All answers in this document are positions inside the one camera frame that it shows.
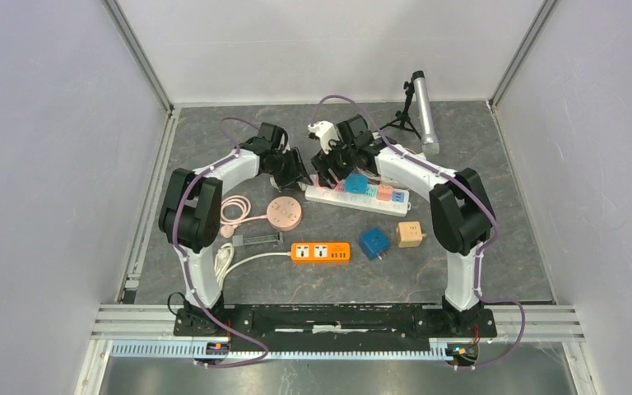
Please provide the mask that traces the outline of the blue cube socket adapter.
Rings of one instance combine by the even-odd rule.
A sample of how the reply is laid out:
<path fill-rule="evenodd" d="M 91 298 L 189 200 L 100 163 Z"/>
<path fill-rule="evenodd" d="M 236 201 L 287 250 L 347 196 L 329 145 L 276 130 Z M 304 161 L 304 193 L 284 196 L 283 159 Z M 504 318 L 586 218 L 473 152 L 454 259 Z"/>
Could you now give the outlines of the blue cube socket adapter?
<path fill-rule="evenodd" d="M 362 234 L 358 245 L 368 260 L 381 258 L 391 247 L 391 242 L 379 227 L 373 227 Z"/>

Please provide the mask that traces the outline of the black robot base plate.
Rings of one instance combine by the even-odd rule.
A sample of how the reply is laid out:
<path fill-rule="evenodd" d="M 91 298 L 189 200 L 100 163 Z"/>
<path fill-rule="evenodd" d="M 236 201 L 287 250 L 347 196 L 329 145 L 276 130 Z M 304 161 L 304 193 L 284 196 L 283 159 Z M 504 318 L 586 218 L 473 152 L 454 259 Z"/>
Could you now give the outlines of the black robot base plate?
<path fill-rule="evenodd" d="M 443 305 L 233 304 L 208 318 L 184 303 L 176 313 L 177 337 L 226 335 L 230 351 L 426 351 L 431 339 L 454 342 L 493 338 L 492 311 L 483 305 L 459 313 Z"/>

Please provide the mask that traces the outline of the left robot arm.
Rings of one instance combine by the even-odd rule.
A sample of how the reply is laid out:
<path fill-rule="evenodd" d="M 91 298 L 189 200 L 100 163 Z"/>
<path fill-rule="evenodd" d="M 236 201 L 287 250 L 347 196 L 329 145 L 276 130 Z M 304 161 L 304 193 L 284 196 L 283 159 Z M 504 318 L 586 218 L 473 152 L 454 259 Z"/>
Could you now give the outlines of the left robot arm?
<path fill-rule="evenodd" d="M 179 256 L 186 299 L 199 308 L 193 322 L 206 335 L 225 326 L 225 312 L 214 306 L 222 290 L 211 251 L 221 228 L 223 195 L 261 174 L 280 189 L 313 183 L 287 131 L 271 123 L 261 123 L 255 136 L 219 160 L 197 170 L 178 168 L 170 176 L 158 226 Z"/>

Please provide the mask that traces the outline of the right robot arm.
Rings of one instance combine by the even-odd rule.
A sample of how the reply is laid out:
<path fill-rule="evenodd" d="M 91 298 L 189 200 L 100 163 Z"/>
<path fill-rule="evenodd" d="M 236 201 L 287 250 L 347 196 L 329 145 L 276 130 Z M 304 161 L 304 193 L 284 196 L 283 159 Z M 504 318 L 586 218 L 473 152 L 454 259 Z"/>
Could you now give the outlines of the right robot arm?
<path fill-rule="evenodd" d="M 339 124 L 311 123 L 308 136 L 320 149 L 311 164 L 321 187 L 334 189 L 356 169 L 393 179 L 430 204 L 434 237 L 447 252 L 448 280 L 442 314 L 444 329 L 462 336 L 476 323 L 482 305 L 479 269 L 484 247 L 497 226 L 479 174 L 449 170 L 415 156 L 356 115 Z"/>

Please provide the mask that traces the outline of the long white power strip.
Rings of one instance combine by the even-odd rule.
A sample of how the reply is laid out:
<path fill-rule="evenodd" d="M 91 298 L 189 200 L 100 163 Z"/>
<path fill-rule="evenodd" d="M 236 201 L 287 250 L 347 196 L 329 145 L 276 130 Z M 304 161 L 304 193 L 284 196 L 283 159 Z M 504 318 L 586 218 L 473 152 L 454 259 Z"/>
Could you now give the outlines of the long white power strip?
<path fill-rule="evenodd" d="M 307 201 L 319 202 L 337 207 L 345 207 L 390 216 L 405 217 L 411 209 L 410 193 L 394 188 L 393 198 L 389 202 L 379 201 L 375 195 L 377 185 L 369 185 L 364 195 L 326 191 L 317 184 L 307 185 L 304 197 Z"/>

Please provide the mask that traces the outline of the beige dragon cube adapter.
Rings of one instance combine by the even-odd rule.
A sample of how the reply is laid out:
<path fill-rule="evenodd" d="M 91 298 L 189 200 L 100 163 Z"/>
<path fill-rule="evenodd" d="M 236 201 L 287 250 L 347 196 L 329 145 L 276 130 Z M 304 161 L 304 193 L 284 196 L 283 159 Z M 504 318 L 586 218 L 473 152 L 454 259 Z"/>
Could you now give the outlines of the beige dragon cube adapter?
<path fill-rule="evenodd" d="M 397 246 L 399 248 L 415 248 L 418 247 L 426 233 L 423 231 L 419 221 L 402 221 L 397 224 L 395 229 Z"/>

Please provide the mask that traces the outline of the pink round power socket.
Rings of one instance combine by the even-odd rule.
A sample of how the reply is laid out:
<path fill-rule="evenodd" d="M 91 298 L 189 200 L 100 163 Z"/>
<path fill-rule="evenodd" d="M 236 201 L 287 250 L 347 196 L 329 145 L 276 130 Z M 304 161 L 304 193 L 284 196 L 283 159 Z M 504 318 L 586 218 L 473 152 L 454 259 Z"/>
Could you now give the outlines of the pink round power socket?
<path fill-rule="evenodd" d="M 300 203 L 293 197 L 281 196 L 273 199 L 266 211 L 269 224 L 279 231 L 296 228 L 303 216 Z"/>

